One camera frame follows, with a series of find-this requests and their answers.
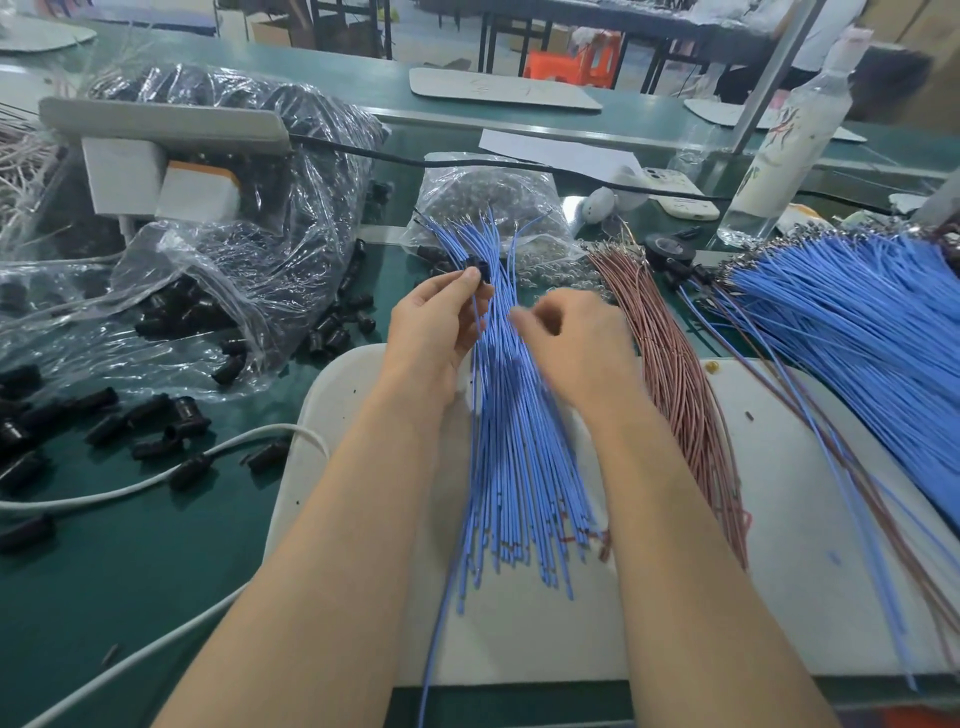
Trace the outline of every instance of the white work mat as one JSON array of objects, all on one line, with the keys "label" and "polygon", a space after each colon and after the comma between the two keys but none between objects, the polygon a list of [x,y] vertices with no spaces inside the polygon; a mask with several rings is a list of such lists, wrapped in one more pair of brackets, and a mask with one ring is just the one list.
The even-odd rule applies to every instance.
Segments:
[{"label": "white work mat", "polygon": [[603,108],[579,86],[446,68],[411,68],[410,90],[419,96],[439,99],[532,104],[588,111]]},{"label": "white work mat", "polygon": [[[372,389],[383,349],[384,345],[354,349],[322,371],[303,404],[300,424],[319,432],[336,448]],[[800,379],[867,469],[898,494],[954,557],[960,557],[960,545],[867,429],[825,387],[805,375]],[[751,576],[807,669],[815,675],[898,674],[850,516],[813,436],[737,362],[721,360],[710,382],[731,429],[744,504],[752,519],[748,532]],[[752,420],[746,416],[748,411]],[[605,523],[596,454],[579,417],[566,415],[573,423],[581,473],[591,500],[603,514],[598,518]],[[469,413],[462,396],[447,410],[441,433],[438,474],[414,553],[399,686],[420,684],[450,552],[460,529],[469,461]],[[295,439],[280,483],[266,554],[293,522],[324,467],[315,446]],[[945,560],[923,540],[918,528],[891,507],[907,541],[939,577],[947,598],[960,603],[960,579],[950,574]],[[923,600],[890,549],[884,550],[900,595],[914,669],[947,672]],[[349,554],[339,558],[349,559]],[[601,564],[593,554],[585,565],[574,558],[570,562],[573,601],[563,591],[546,588],[536,566],[504,568],[495,574],[490,565],[488,559],[480,589],[469,587],[462,616],[456,614],[456,598],[451,600],[436,667],[437,684],[627,677],[612,564]]]},{"label": "white work mat", "polygon": [[15,15],[0,31],[0,53],[40,53],[77,45],[97,32],[80,25],[66,25],[27,15]]},{"label": "white work mat", "polygon": [[[719,101],[710,99],[687,99],[684,106],[693,111],[701,119],[706,119],[712,124],[719,124],[722,127],[735,127],[736,122],[740,120],[740,114],[743,107],[737,104],[723,104]],[[780,112],[777,109],[768,109],[763,112],[760,122],[756,128],[761,132],[766,132],[777,123],[777,116]],[[862,144],[867,140],[866,136],[860,136],[850,130],[840,127],[833,134],[834,141],[854,141]]]}]

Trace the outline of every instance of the white cable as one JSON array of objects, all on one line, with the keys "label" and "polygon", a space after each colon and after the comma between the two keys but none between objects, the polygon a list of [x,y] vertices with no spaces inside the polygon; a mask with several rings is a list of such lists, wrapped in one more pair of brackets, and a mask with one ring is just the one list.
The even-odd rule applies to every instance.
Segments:
[{"label": "white cable", "polygon": [[130,657],[126,658],[125,660],[121,660],[110,669],[105,670],[104,672],[101,672],[99,675],[93,678],[90,682],[88,682],[82,688],[79,688],[78,690],[71,692],[63,700],[57,703],[57,705],[53,706],[52,708],[48,708],[39,716],[35,717],[29,723],[24,725],[23,728],[44,728],[44,726],[50,725],[54,720],[56,720],[57,718],[62,716],[64,713],[66,713],[68,710],[73,708],[73,706],[75,706],[81,700],[86,699],[87,697],[89,697],[90,695],[98,691],[100,688],[102,688],[108,682],[113,680],[113,678],[115,678],[120,673],[126,672],[128,669],[130,669],[137,663],[143,662],[148,657],[153,655],[155,652],[159,652],[169,643],[173,642],[174,640],[178,640],[187,632],[191,631],[192,629],[195,629],[196,627],[199,627],[208,619],[212,619],[217,615],[219,615],[221,612],[225,612],[227,607],[230,604],[232,604],[236,600],[236,598],[240,595],[240,593],[243,592],[243,590],[246,588],[247,588],[247,584],[244,584],[236,592],[234,592],[233,594],[231,594],[225,599],[221,599],[205,612],[200,612],[197,616],[192,618],[190,621],[184,622],[179,627],[177,627],[177,629],[163,635],[163,637],[161,637],[159,640],[155,640],[150,644],[148,644],[146,647],[142,647],[138,649]]},{"label": "white cable", "polygon": [[[309,430],[306,427],[301,427],[300,425],[288,425],[286,423],[277,423],[275,425],[263,425],[262,427],[255,427],[249,432],[244,432],[241,435],[236,437],[231,437],[229,440],[226,440],[220,445],[216,445],[204,454],[206,455],[216,455],[218,452],[223,452],[225,449],[233,448],[241,443],[245,443],[249,440],[253,440],[257,437],[260,437],[267,432],[273,432],[275,430],[289,430],[291,432],[296,432],[298,435],[305,437],[307,440],[312,442],[320,451],[324,454],[324,457],[329,460],[330,451],[327,449],[324,438],[318,435],[313,430]],[[148,477],[146,480],[142,480],[139,483],[134,483],[133,485],[125,486],[124,488],[118,488],[115,491],[107,491],[105,493],[96,493],[92,496],[79,496],[72,498],[64,498],[63,500],[41,500],[34,502],[21,502],[17,500],[0,500],[0,513],[36,513],[36,512],[45,512],[49,513],[50,511],[69,511],[76,508],[85,508],[88,505],[93,505],[95,503],[104,503],[108,500],[116,500],[120,497],[126,497],[133,493],[139,493],[144,491],[147,488],[157,485],[166,480],[170,475],[175,471],[179,465],[154,475],[153,477]]]},{"label": "white cable", "polygon": [[[206,454],[215,455],[218,452],[223,452],[226,449],[232,448],[236,445],[240,445],[241,443],[245,443],[248,440],[252,440],[256,437],[259,437],[260,435],[266,432],[271,432],[278,429],[296,432],[298,435],[305,437],[307,440],[312,442],[314,445],[316,445],[320,449],[320,452],[324,454],[324,458],[326,458],[327,460],[330,459],[330,451],[327,448],[326,442],[324,441],[323,437],[318,435],[313,430],[307,429],[306,427],[301,427],[300,425],[288,425],[286,423],[276,423],[274,425],[263,425],[262,427],[255,427],[254,429],[248,432],[244,432],[242,435],[237,435],[236,437],[232,437],[229,440],[226,440],[224,443],[217,445],[213,448],[210,448],[209,450],[206,451]],[[151,485],[158,483],[164,477],[172,473],[175,469],[176,468],[171,468],[169,471],[166,471],[165,473],[161,473],[160,475],[155,475],[154,477],[149,478],[148,480],[144,480],[142,483],[137,483],[136,485],[131,485],[126,488],[120,488],[119,490],[116,490],[116,491],[110,491],[109,493],[101,493],[97,496],[84,496],[79,498],[69,498],[67,500],[49,500],[45,504],[44,503],[16,503],[13,505],[63,506],[65,504],[72,503],[73,504],[72,507],[79,507],[80,505],[88,505],[90,502],[101,502],[102,500],[110,500],[115,497],[122,497],[130,493],[136,493],[138,490],[143,490],[144,488],[149,488]],[[97,498],[97,500],[91,501],[91,500],[87,500],[88,498]],[[9,501],[0,501],[0,502],[3,503],[4,507],[8,505],[12,505]],[[133,655],[131,655],[130,657],[126,658],[125,660],[121,660],[110,669],[105,670],[101,674],[97,675],[86,685],[71,692],[63,700],[57,703],[57,705],[53,706],[52,708],[48,708],[39,716],[35,717],[29,723],[24,725],[23,728],[45,728],[45,726],[50,725],[54,720],[56,720],[57,718],[62,716],[64,713],[66,713],[68,710],[73,708],[73,706],[77,705],[77,703],[90,697],[93,693],[98,691],[108,682],[112,681],[113,678],[117,677],[123,672],[126,672],[128,669],[130,669],[134,665],[137,665],[138,663],[143,662],[148,657],[150,657],[156,652],[159,652],[161,649],[163,649],[165,646],[167,646],[171,642],[178,640],[180,637],[182,637],[186,633],[199,627],[208,619],[213,619],[214,617],[217,617],[221,612],[225,612],[227,610],[227,607],[229,607],[230,604],[236,601],[236,598],[240,595],[240,593],[247,588],[247,584],[244,584],[233,594],[227,596],[224,599],[221,599],[212,607],[207,609],[205,612],[200,612],[197,616],[192,618],[190,621],[184,622],[179,627],[177,627],[177,629],[173,630],[172,632],[168,632],[158,640],[154,640],[153,642],[148,644],[146,647],[141,647],[136,652],[134,652]]]}]

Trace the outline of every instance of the plastic wrap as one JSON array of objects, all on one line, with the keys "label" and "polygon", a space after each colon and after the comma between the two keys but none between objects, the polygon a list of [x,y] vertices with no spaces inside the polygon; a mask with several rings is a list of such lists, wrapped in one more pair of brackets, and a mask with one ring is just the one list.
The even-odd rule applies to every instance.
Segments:
[{"label": "plastic wrap", "polygon": [[[426,159],[515,161],[464,152],[431,153]],[[544,172],[503,167],[428,169],[423,174],[416,209],[441,225],[464,220],[479,224],[481,214],[492,217],[504,245],[518,234],[518,270],[583,255],[570,233],[553,176]],[[403,244],[413,251],[418,245],[436,246],[437,240],[432,232],[411,220]]]},{"label": "plastic wrap", "polygon": [[[222,68],[177,64],[117,71],[94,82],[88,94],[142,103],[271,109],[290,133],[367,149],[378,148],[387,136],[375,118],[312,86]],[[163,390],[220,397],[224,393],[209,375],[224,361],[218,346],[223,333],[188,332],[156,341],[133,330],[141,317],[138,303],[188,276],[248,341],[247,369],[228,391],[250,391],[269,382],[334,299],[352,253],[372,162],[301,144],[294,144],[286,158],[186,159],[234,173],[241,183],[240,219],[226,225],[151,223],[137,233],[115,267],[102,267],[99,288],[68,286],[63,302],[37,299],[34,291],[44,286],[28,286],[25,313],[0,312],[0,331],[7,332],[0,336],[0,369],[35,362],[53,388],[96,376],[128,393]],[[54,177],[44,194],[47,204],[40,208],[55,209],[64,189],[85,182],[80,165]],[[92,209],[84,214],[101,219]],[[10,268],[0,263],[0,270],[9,273]],[[51,275],[42,267],[34,269],[34,276],[41,274]],[[61,308],[55,311],[51,305]]]}]

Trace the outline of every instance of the workbench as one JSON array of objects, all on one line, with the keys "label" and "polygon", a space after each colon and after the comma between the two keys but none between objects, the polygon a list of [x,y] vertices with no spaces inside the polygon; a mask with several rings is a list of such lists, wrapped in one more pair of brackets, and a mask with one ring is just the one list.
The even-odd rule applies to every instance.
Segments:
[{"label": "workbench", "polygon": [[[286,77],[373,110],[393,129],[386,151],[413,158],[427,152],[475,151],[486,126],[620,146],[635,151],[646,166],[665,166],[684,129],[705,123],[668,98],[589,89],[604,104],[595,114],[444,102],[414,96],[407,84],[407,67],[395,62],[102,25],[97,31],[91,47],[19,62],[46,68],[62,64],[72,71],[90,62],[97,68],[121,43],[132,43],[147,48],[145,60],[212,63]],[[147,40],[155,42],[148,47]],[[852,124],[851,129],[866,135],[868,144],[831,143],[805,187],[885,205],[890,190],[878,185],[924,191],[925,182],[937,182],[960,164],[957,138],[869,125]],[[721,131],[719,143],[727,136],[729,131]],[[750,149],[757,143],[754,139]],[[711,157],[699,184],[730,195],[748,163],[744,158]],[[374,176],[393,182],[396,191],[384,207],[368,208],[365,223],[374,227],[365,227],[361,234],[369,240],[395,240],[397,227],[406,225],[417,198],[420,171],[378,163]],[[562,196],[592,191],[591,185],[566,175],[556,182]],[[825,214],[851,211],[835,204],[813,204]],[[665,216],[652,203],[635,210],[630,223],[638,233],[689,226]],[[696,242],[703,246],[708,240],[709,230]],[[392,306],[425,276],[426,267],[398,246],[371,245],[357,288],[375,296],[377,331],[371,341],[385,335]],[[538,293],[526,290],[522,296],[529,303]],[[709,340],[693,328],[690,333],[698,351],[711,355]],[[297,358],[269,390],[206,404],[216,442],[257,425],[295,422],[318,371],[314,363]],[[199,445],[209,447],[214,436]],[[91,456],[79,429],[59,436],[47,451],[56,468],[36,491],[36,497],[44,499],[110,490],[156,472],[153,466],[133,462],[123,448]],[[0,560],[0,728],[22,725],[94,677],[113,645],[121,645],[117,658],[122,659],[251,578],[262,559],[278,476],[254,481],[239,460],[240,454],[219,459],[214,466],[217,477],[197,493],[179,496],[157,487],[66,516],[52,544]],[[198,630],[122,675],[56,725],[148,725],[211,628]],[[895,678],[817,676],[817,682],[840,708],[920,699]],[[929,676],[920,682],[924,701],[960,700],[950,677]],[[417,697],[415,690],[395,691],[387,725],[413,725]],[[435,689],[427,724],[506,728],[607,724],[630,716],[624,682],[507,685]]]}]

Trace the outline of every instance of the floor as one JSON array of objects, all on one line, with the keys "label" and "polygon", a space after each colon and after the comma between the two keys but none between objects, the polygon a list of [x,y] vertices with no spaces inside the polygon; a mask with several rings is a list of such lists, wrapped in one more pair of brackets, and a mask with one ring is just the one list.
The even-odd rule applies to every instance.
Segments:
[{"label": "floor", "polygon": [[[177,8],[212,14],[212,0],[98,0],[97,5],[139,5],[166,9]],[[417,8],[414,0],[391,0],[391,6],[399,15],[392,25],[394,40],[394,58],[404,63],[422,65],[430,63],[444,66],[454,61],[461,65],[469,62],[469,69],[476,70],[480,47],[480,18],[466,17],[457,30],[452,17],[445,17],[443,26],[437,22],[437,15]],[[247,29],[240,12],[219,12],[220,32],[223,37],[246,41]],[[497,37],[494,53],[493,73],[503,76],[515,76],[519,70],[520,55],[508,46],[508,36]],[[652,51],[636,45],[628,46],[627,56],[617,83],[618,90],[639,91],[650,62]],[[676,92],[688,78],[692,66],[682,63],[668,64],[660,79],[658,94]]]}]

